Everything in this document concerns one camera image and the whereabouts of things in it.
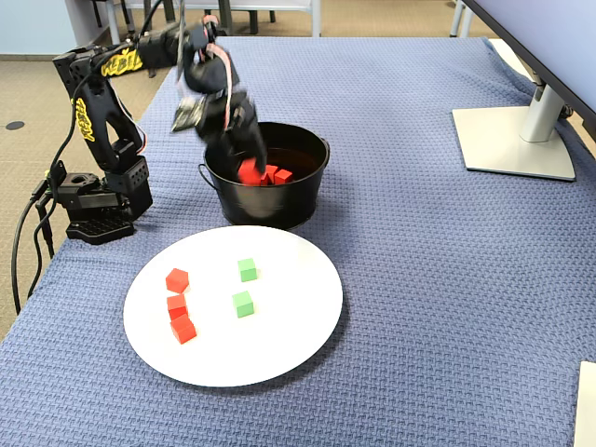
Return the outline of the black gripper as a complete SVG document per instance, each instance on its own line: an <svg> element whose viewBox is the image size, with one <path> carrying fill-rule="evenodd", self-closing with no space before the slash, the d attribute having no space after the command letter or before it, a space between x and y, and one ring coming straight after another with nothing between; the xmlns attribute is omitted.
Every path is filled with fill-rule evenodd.
<svg viewBox="0 0 596 447"><path fill-rule="evenodd" d="M244 160L244 182L259 183L265 172L267 148L259 128L256 108L244 90L225 95L210 94L201 101L198 136L207 144L218 143L217 155L224 169L237 169Z"/></svg>

